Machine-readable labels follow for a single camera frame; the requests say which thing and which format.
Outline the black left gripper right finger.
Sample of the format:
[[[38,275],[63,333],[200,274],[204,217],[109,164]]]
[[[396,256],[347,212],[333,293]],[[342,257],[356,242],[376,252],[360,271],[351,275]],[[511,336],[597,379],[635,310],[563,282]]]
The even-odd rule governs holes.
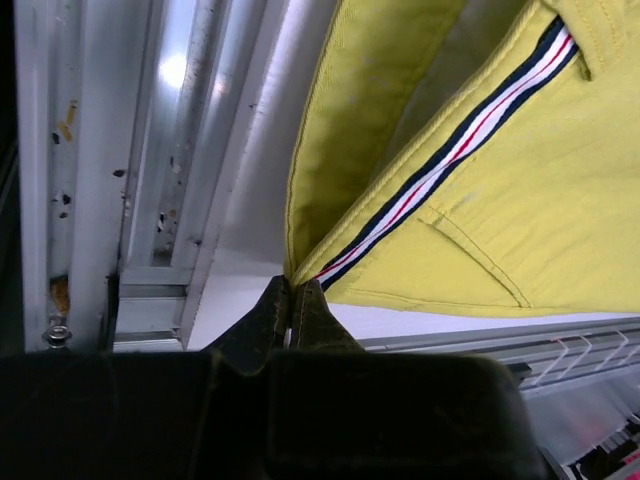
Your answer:
[[[511,371],[477,355],[366,352],[320,285],[295,291],[269,365],[265,467],[275,479],[543,479]]]

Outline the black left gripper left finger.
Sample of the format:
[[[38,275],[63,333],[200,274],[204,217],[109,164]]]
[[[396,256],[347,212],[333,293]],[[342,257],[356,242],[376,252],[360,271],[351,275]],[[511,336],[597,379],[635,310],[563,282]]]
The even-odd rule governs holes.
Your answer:
[[[24,354],[1,361],[5,479],[262,479],[280,276],[200,352]]]

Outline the yellow-green trousers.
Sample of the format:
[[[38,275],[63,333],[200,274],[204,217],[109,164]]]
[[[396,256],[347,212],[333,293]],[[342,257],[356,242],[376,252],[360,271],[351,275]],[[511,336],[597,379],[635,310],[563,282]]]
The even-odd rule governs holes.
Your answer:
[[[339,2],[285,232],[333,303],[637,312],[638,3]]]

